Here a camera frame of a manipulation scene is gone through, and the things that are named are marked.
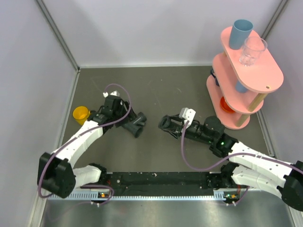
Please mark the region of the grey plastic pipe fitting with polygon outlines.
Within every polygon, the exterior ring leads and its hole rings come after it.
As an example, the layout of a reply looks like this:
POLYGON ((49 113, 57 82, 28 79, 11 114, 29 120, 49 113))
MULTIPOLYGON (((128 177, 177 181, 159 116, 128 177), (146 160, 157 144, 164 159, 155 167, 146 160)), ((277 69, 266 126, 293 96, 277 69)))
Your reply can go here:
POLYGON ((135 138, 138 138, 143 131, 146 121, 147 118, 142 112, 138 114, 133 113, 129 117, 129 121, 123 124, 122 127, 132 133, 135 138))

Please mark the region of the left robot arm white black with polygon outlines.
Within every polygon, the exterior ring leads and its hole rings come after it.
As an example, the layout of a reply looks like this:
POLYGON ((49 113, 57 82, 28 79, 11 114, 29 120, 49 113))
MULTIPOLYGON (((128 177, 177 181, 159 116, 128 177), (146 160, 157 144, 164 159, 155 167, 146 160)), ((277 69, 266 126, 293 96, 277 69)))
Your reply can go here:
POLYGON ((133 121, 134 112, 130 100, 109 95, 98 111, 91 111, 81 128, 61 147, 52 153, 45 152, 39 159, 37 186, 41 198, 42 190, 67 198, 71 192, 87 184, 103 187, 107 175, 97 164, 75 168, 78 159, 96 140, 113 126, 120 127, 133 121))

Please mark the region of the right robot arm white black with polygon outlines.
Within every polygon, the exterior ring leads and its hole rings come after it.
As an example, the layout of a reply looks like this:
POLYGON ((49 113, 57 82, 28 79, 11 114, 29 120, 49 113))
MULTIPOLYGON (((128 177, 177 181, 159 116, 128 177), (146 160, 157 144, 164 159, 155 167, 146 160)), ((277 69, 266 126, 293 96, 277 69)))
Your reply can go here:
POLYGON ((195 140, 210 146, 217 157, 227 160, 221 168, 221 182, 226 187, 235 184, 253 187, 280 198, 289 207, 303 210, 303 163, 288 163, 244 145, 224 132, 216 116, 207 117, 203 124, 178 115, 164 116, 158 127, 174 138, 195 140))

